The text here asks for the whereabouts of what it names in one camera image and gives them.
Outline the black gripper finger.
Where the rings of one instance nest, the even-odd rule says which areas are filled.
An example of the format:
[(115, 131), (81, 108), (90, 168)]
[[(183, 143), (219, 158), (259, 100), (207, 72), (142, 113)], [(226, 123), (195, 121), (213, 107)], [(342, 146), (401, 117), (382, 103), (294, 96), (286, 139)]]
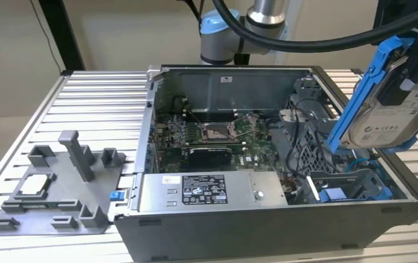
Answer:
[(400, 106), (406, 100), (414, 86), (414, 82), (389, 83), (380, 92), (380, 103), (384, 106)]

